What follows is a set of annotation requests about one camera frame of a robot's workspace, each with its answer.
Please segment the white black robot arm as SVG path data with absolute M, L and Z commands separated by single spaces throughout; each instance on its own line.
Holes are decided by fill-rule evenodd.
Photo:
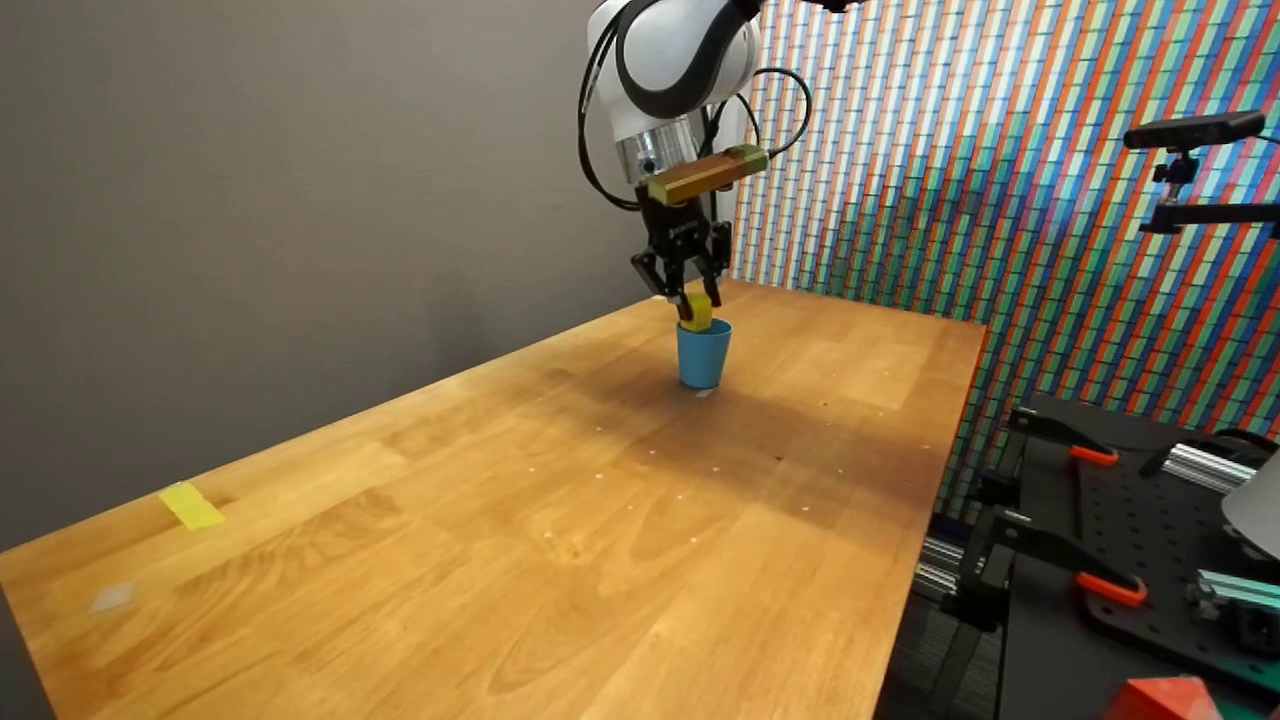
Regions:
M 637 212 L 646 247 L 633 256 L 682 328 L 720 308 L 730 224 L 715 196 L 783 155 L 783 145 L 715 145 L 723 106 L 763 77 L 750 21 L 763 0 L 601 0 L 575 86 L 575 163 L 588 189 Z

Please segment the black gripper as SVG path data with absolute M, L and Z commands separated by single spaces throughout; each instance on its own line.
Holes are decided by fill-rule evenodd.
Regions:
M 710 308 L 720 308 L 720 275 L 730 263 L 730 224 L 715 221 L 701 201 L 668 207 L 646 196 L 646 189 L 637 189 L 638 221 L 646 227 L 646 247 L 633 256 L 627 263 L 643 278 L 652 294 L 664 294 L 676 317 L 682 318 L 679 289 L 668 278 L 682 261 L 701 263 L 704 292 Z

